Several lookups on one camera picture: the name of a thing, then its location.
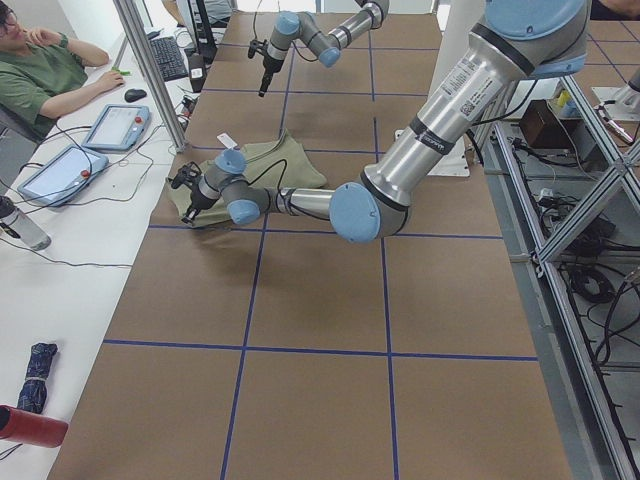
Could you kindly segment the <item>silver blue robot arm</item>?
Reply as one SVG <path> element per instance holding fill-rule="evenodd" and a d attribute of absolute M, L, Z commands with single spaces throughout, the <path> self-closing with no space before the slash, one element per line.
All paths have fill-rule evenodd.
<path fill-rule="evenodd" d="M 586 59 L 587 1 L 489 1 L 469 32 L 469 46 L 410 124 L 359 178 L 334 190 L 255 187 L 236 149 L 219 154 L 206 169 L 183 166 L 170 184 L 186 187 L 183 214 L 193 223 L 223 202 L 231 220 L 244 225 L 261 215 L 284 213 L 327 221 L 351 242 L 366 243 L 399 232 L 410 213 L 411 194 L 512 83 L 579 71 Z"/>
<path fill-rule="evenodd" d="M 301 40 L 322 65 L 330 68 L 354 40 L 382 26 L 389 12 L 388 1 L 357 1 L 357 4 L 360 10 L 328 33 L 320 29 L 309 12 L 279 13 L 271 36 L 264 41 L 254 39 L 249 44 L 250 59 L 256 54 L 263 56 L 264 74 L 258 95 L 265 96 L 273 76 L 281 71 L 287 53 L 296 40 Z"/>

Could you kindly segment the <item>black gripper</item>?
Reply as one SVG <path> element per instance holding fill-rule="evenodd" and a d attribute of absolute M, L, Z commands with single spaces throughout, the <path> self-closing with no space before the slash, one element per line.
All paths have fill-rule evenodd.
<path fill-rule="evenodd" d="M 208 210 L 214 205 L 214 191 L 196 185 L 191 191 L 190 199 L 191 204 L 181 218 L 185 224 L 193 224 L 201 210 Z"/>
<path fill-rule="evenodd" d="M 264 75 L 261 79 L 261 84 L 258 90 L 258 95 L 264 97 L 271 85 L 273 75 L 279 73 L 283 66 L 283 60 L 274 58 L 270 55 L 265 55 L 263 58 Z"/>

